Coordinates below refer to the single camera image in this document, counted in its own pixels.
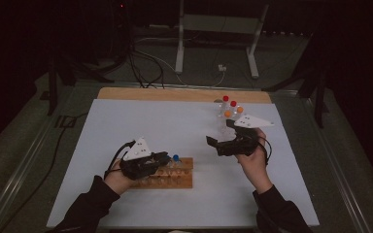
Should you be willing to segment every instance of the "wooden test tube rack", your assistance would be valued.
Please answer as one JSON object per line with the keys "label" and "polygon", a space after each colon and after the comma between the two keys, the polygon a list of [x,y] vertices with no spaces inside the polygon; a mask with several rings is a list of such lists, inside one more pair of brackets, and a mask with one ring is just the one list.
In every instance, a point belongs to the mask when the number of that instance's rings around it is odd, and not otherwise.
{"label": "wooden test tube rack", "polygon": [[136,182],[131,188],[153,189],[153,188],[192,188],[193,158],[180,158],[182,167],[167,166],[159,167],[155,174]]}

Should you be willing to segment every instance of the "person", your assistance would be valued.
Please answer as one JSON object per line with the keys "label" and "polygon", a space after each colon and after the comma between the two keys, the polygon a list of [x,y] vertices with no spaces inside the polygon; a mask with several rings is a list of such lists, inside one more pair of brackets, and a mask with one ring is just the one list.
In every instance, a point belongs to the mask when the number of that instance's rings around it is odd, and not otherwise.
{"label": "person", "polygon": [[[259,142],[264,146],[266,135],[259,128],[256,132]],[[281,229],[297,233],[312,232],[296,205],[285,200],[270,181],[266,171],[266,156],[261,147],[257,147],[249,156],[235,156],[255,188],[253,196],[258,205],[256,222],[261,232],[276,233],[281,232]],[[47,232],[95,232],[99,220],[108,214],[111,205],[135,183],[123,175],[118,163],[113,169],[116,171],[108,174],[105,181],[95,176],[89,192],[80,194],[64,219]]]}

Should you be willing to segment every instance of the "blue cap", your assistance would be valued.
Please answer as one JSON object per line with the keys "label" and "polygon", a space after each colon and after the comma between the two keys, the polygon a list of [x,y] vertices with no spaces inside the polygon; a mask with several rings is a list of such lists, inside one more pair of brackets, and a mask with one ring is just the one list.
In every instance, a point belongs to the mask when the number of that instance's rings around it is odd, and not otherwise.
{"label": "blue cap", "polygon": [[174,161],[176,161],[176,162],[180,161],[180,157],[177,154],[174,154],[172,159],[174,159]]}

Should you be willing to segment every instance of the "dark background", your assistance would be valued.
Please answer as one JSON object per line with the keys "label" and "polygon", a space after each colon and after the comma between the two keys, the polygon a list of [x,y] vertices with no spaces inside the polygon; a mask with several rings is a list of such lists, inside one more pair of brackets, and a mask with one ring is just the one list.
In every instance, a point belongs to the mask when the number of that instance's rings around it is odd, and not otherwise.
{"label": "dark background", "polygon": [[[186,11],[211,9],[211,14],[226,14],[225,9],[214,7],[214,1],[186,1]],[[105,1],[66,2],[0,1],[0,132],[36,92],[33,82],[48,72],[48,55],[54,46],[93,62],[104,54],[97,46],[102,38],[94,38],[93,31],[84,29],[92,20],[102,20]],[[165,10],[178,9],[177,1],[114,3],[124,3],[130,21],[137,26],[178,23],[178,11]],[[249,11],[256,9],[257,3],[252,4],[245,8],[230,5],[227,13],[256,16],[259,12]],[[82,12],[86,7],[95,12],[85,21]],[[298,68],[323,60],[329,64],[327,87],[334,91],[373,165],[373,1],[271,1],[263,29],[268,35],[284,32],[311,37]]]}

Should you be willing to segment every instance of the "floor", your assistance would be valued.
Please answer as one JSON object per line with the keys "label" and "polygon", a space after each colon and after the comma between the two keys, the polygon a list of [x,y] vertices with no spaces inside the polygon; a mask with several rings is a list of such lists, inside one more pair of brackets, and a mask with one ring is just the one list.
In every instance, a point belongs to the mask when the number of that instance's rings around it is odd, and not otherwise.
{"label": "floor", "polygon": [[[197,34],[188,36],[186,38],[194,38]],[[52,116],[47,116],[48,102],[40,100],[41,94],[48,90],[48,75],[37,80],[37,94],[0,135],[0,195],[7,182],[15,183],[10,191],[12,194],[4,196],[6,201],[0,199],[0,224],[8,222],[0,232],[48,230],[46,221],[51,206],[85,123],[85,118],[81,117],[75,127],[61,134],[62,129],[54,127],[57,117],[86,113],[103,86],[139,86],[132,68],[139,69],[145,78],[143,83],[160,77],[162,69],[165,88],[260,90],[288,78],[308,44],[308,38],[303,37],[262,35],[255,51],[260,77],[253,79],[245,56],[249,39],[233,40],[233,35],[230,36],[207,35],[205,40],[187,41],[184,72],[179,76],[173,72],[176,40],[168,34],[165,40],[156,39],[153,33],[136,38],[139,41],[135,44],[137,52],[133,52],[132,64],[135,66],[127,61],[105,76],[114,80],[114,83],[99,83],[77,72],[78,81],[74,87],[60,88],[59,106]],[[141,57],[140,52],[153,56],[159,65]],[[226,66],[224,73],[218,70],[219,64]],[[353,130],[330,90],[325,93],[328,112],[323,115],[324,129],[318,129],[310,118],[311,101],[301,100],[295,95],[299,86],[300,82],[293,83],[279,92],[271,93],[271,98],[280,110],[286,131],[292,135],[289,140],[322,224],[313,230],[373,232],[373,171]],[[151,85],[153,87],[162,88],[161,80]],[[322,145],[330,145],[330,150]],[[23,161],[29,166],[19,171],[17,166],[24,158],[30,158]],[[16,181],[11,181],[14,174],[18,174]],[[44,177],[41,188],[16,212]],[[340,195],[340,190],[347,195]],[[349,202],[359,203],[360,209]]]}

